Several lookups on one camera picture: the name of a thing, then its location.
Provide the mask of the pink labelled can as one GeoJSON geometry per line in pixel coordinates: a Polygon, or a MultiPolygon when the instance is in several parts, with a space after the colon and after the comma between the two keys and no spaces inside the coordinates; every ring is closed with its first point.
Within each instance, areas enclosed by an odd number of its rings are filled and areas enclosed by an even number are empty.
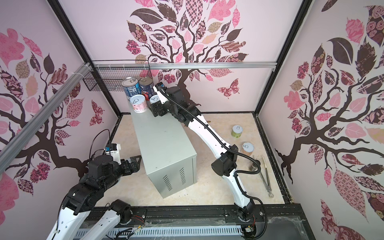
{"type": "Polygon", "coordinates": [[[130,98],[130,103],[135,113],[144,113],[148,110],[147,101],[143,95],[134,95],[130,98]]]}

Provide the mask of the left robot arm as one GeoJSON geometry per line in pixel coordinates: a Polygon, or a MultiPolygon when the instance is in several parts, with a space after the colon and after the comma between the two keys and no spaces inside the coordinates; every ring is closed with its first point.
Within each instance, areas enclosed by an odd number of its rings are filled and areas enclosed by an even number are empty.
{"type": "MultiPolygon", "coordinates": [[[[114,161],[111,155],[100,155],[92,160],[89,171],[73,186],[64,197],[57,221],[51,230],[49,240],[72,240],[83,222],[90,215],[96,203],[107,190],[115,186],[121,177],[132,175],[140,170],[141,156],[129,160],[114,161]]],[[[101,240],[118,224],[129,224],[134,216],[131,206],[122,200],[112,202],[103,216],[82,237],[84,240],[101,240]]]]}

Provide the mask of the large blue labelled can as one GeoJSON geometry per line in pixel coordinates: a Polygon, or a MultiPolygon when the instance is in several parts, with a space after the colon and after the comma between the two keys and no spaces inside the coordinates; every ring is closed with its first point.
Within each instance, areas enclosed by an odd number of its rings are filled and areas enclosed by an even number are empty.
{"type": "Polygon", "coordinates": [[[134,77],[127,77],[123,79],[122,87],[128,99],[135,95],[141,95],[139,81],[134,77]]]}

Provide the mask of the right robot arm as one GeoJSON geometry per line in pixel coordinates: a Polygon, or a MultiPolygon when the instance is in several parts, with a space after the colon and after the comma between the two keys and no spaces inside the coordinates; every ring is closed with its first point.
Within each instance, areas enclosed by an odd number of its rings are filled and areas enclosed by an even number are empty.
{"type": "Polygon", "coordinates": [[[229,185],[240,220],[244,222],[252,220],[256,216],[255,201],[259,203],[262,201],[247,194],[240,175],[259,174],[261,172],[261,163],[248,155],[240,153],[236,145],[230,145],[221,138],[209,125],[199,109],[195,105],[187,103],[179,87],[167,88],[163,83],[158,83],[153,87],[153,90],[160,99],[160,106],[157,107],[157,111],[161,114],[171,114],[176,120],[198,135],[209,147],[216,158],[211,167],[229,185]],[[238,170],[238,157],[251,161],[256,165],[256,169],[254,171],[238,170]]]}

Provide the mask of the dark red labelled can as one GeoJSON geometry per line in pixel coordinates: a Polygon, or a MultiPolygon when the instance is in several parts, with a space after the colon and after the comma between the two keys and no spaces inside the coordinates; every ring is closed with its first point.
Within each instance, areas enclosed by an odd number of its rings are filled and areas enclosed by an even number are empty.
{"type": "Polygon", "coordinates": [[[139,80],[139,86],[141,88],[142,95],[149,101],[156,93],[154,91],[154,82],[150,77],[144,77],[139,80]]]}

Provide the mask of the yellow labelled can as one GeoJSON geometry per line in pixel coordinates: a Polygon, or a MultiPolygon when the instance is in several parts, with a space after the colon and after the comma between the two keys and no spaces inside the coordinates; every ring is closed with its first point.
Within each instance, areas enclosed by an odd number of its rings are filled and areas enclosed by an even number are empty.
{"type": "Polygon", "coordinates": [[[154,96],[152,96],[152,97],[150,98],[150,104],[151,104],[151,105],[153,105],[153,104],[155,104],[155,103],[157,103],[157,102],[161,102],[161,100],[160,100],[160,98],[159,98],[158,95],[154,95],[154,96]]]}

